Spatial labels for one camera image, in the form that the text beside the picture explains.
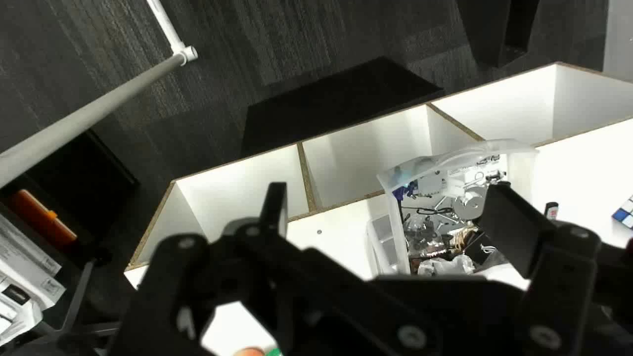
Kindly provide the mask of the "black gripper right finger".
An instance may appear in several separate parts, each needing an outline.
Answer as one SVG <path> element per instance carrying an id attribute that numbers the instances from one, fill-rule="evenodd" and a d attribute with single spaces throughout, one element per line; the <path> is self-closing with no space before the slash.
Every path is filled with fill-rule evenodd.
<path id="1" fill-rule="evenodd" d="M 548 220 L 510 185 L 486 191 L 476 226 L 530 282 L 518 317 L 526 356 L 633 356 L 629 248 Z"/>

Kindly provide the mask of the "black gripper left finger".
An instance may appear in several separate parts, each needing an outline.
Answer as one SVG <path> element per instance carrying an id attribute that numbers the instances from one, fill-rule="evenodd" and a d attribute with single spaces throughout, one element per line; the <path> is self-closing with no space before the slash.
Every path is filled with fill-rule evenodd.
<path id="1" fill-rule="evenodd" d="M 350 276 L 284 240 L 286 187 L 273 183 L 255 218 L 215 242 L 174 234 L 158 244 L 124 315 L 124 356 L 217 356 L 201 347 L 219 311 L 239 303 L 282 356 L 366 356 L 370 343 L 332 309 L 326 288 Z"/>

